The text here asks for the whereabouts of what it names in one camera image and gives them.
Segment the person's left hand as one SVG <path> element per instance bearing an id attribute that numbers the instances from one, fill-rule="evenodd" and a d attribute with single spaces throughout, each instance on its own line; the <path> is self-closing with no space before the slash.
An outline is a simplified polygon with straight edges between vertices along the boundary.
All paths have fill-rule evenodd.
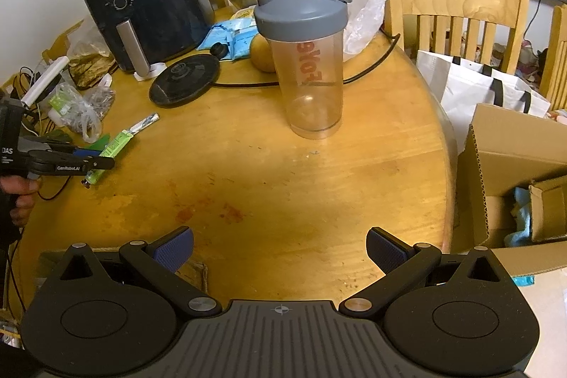
<path id="1" fill-rule="evenodd" d="M 14 225 L 24 227 L 28 224 L 40 186 L 40 179 L 25 179 L 22 176 L 1 177 L 1 191 L 9 196 L 11 206 L 9 214 Z"/>

